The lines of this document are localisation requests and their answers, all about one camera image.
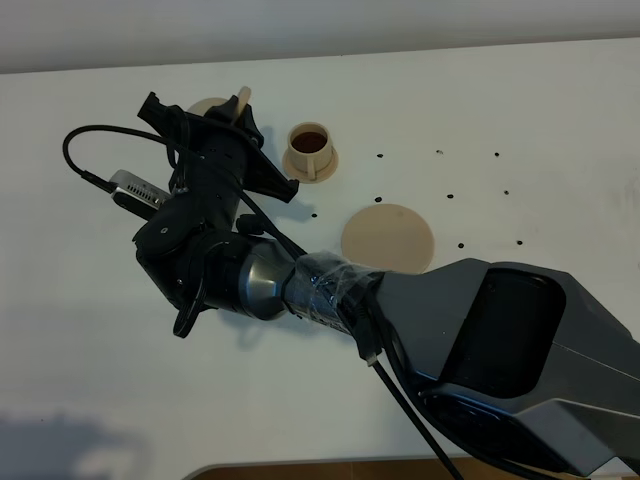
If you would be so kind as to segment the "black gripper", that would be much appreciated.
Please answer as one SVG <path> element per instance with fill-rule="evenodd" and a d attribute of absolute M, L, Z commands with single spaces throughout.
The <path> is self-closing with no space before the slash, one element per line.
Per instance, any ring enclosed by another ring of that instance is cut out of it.
<path fill-rule="evenodd" d="M 170 190 L 186 189 L 202 204 L 203 216 L 213 225 L 234 222 L 243 192 L 288 203 L 299 189 L 299 182 L 286 178 L 262 151 L 263 135 L 251 105 L 243 108 L 239 118 L 238 105 L 236 95 L 209 98 L 199 116 L 164 105 L 151 92 L 138 112 L 141 120 L 179 149 Z"/>

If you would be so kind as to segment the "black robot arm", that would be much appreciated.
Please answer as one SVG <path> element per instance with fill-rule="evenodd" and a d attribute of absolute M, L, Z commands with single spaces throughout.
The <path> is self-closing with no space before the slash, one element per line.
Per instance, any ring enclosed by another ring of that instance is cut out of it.
<path fill-rule="evenodd" d="M 639 345 L 575 278 L 463 259 L 420 275 L 304 252 L 257 207 L 298 182 L 262 152 L 237 98 L 197 115 L 155 95 L 139 117 L 166 146 L 170 194 L 134 238 L 136 257 L 187 336 L 223 309 L 284 313 L 347 334 L 418 427 L 434 426 L 492 466 L 527 479 L 586 477 L 612 458 L 639 466 Z"/>

